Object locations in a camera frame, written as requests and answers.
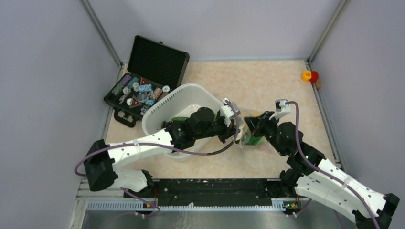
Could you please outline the green bok choy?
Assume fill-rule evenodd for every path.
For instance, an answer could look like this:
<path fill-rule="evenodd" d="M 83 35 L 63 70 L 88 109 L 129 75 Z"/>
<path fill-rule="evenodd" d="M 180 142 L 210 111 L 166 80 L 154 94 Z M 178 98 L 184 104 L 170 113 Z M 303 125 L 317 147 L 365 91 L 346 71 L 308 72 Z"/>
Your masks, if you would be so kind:
<path fill-rule="evenodd" d="M 248 133 L 241 138 L 239 143 L 241 147 L 256 147 L 265 145 L 267 140 L 263 136 L 252 136 Z"/>

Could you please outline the long dark green cucumber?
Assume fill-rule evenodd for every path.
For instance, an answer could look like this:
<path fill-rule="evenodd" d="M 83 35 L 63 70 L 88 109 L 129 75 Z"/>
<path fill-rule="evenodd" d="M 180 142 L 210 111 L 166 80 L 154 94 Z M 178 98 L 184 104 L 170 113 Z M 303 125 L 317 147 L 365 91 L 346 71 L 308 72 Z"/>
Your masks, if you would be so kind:
<path fill-rule="evenodd" d="M 172 122 L 186 122 L 188 120 L 188 117 L 174 117 L 171 119 Z"/>

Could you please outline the white plastic basket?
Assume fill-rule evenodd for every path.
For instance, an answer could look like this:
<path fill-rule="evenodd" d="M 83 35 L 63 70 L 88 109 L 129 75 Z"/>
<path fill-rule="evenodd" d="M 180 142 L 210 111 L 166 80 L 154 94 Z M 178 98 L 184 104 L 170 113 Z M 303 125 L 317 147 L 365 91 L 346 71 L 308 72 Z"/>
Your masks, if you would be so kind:
<path fill-rule="evenodd" d="M 216 114 L 224 105 L 203 86 L 187 83 L 157 101 L 143 116 L 142 129 L 145 135 L 161 130 L 164 121 L 172 118 L 190 117 L 201 107 L 208 107 Z"/>

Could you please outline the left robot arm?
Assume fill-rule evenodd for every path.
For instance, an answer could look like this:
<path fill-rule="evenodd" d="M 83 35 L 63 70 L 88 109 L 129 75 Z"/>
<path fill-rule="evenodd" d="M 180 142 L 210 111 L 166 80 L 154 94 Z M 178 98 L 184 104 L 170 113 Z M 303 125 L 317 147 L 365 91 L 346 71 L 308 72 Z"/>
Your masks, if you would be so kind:
<path fill-rule="evenodd" d="M 150 173 L 127 169 L 128 164 L 173 152 L 194 155 L 188 148 L 200 139 L 218 137 L 225 143 L 237 136 L 239 115 L 239 109 L 233 105 L 224 105 L 217 113 L 201 107 L 189 117 L 164 121 L 161 130 L 142 138 L 115 144 L 106 144 L 103 139 L 95 141 L 81 162 L 90 191 L 118 187 L 135 191 L 141 197 L 150 196 L 153 192 Z"/>

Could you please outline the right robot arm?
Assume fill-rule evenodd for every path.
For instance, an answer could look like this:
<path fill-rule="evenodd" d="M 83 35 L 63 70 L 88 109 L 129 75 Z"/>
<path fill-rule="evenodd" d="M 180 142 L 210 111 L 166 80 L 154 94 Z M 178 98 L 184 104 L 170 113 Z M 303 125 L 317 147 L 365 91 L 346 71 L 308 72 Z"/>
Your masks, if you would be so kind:
<path fill-rule="evenodd" d="M 263 137 L 281 155 L 288 170 L 280 173 L 280 191 L 287 197 L 303 196 L 317 201 L 354 222 L 359 229 L 387 229 L 399 197 L 381 194 L 361 184 L 305 143 L 292 122 L 280 123 L 274 112 L 244 117 L 253 137 Z"/>

